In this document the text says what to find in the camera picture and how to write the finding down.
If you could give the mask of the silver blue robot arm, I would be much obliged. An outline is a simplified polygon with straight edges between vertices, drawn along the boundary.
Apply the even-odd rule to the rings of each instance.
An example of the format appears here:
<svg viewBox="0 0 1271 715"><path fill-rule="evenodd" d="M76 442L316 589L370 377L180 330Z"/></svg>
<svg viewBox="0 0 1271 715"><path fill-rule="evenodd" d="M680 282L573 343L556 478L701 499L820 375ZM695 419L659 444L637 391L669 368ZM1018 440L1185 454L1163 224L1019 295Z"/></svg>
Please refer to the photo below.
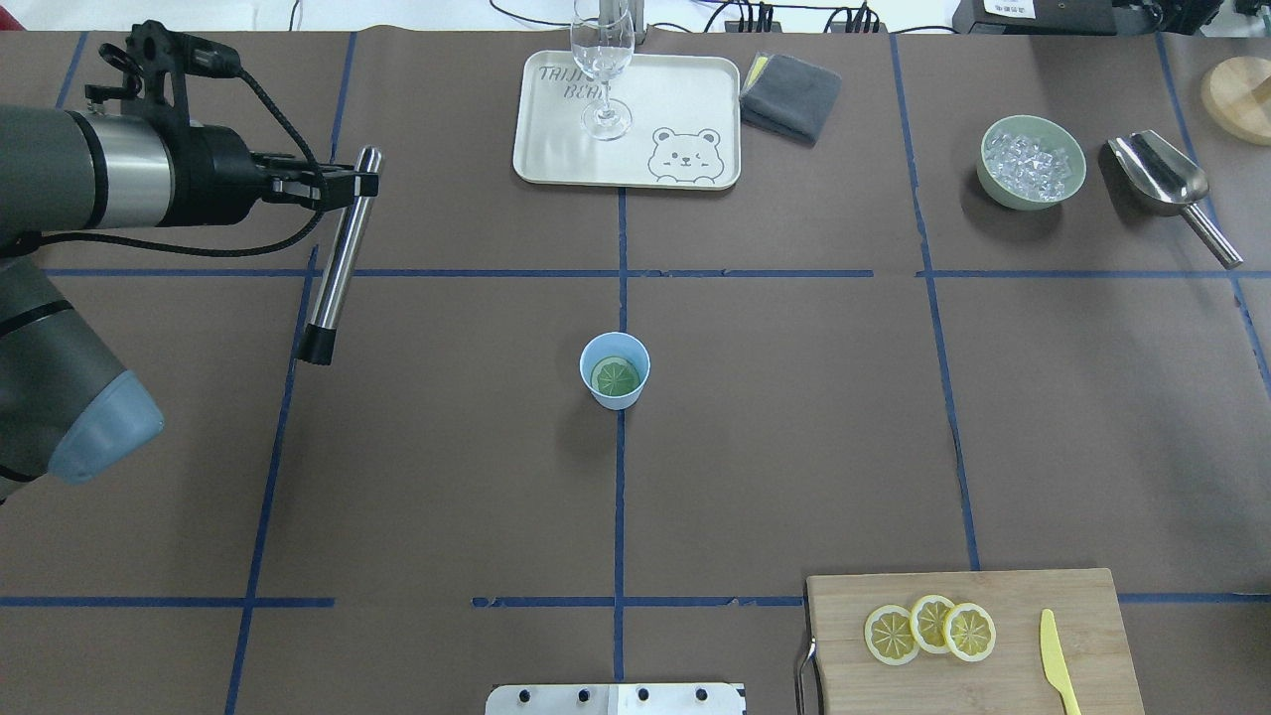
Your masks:
<svg viewBox="0 0 1271 715"><path fill-rule="evenodd" d="M92 480L165 425L137 375L33 262L41 245L236 224L259 201L342 210L322 302L296 351L330 363L381 164L372 146L355 166L250 151L233 130L194 124L167 103L128 102L122 116L4 107L3 497L46 475Z"/></svg>

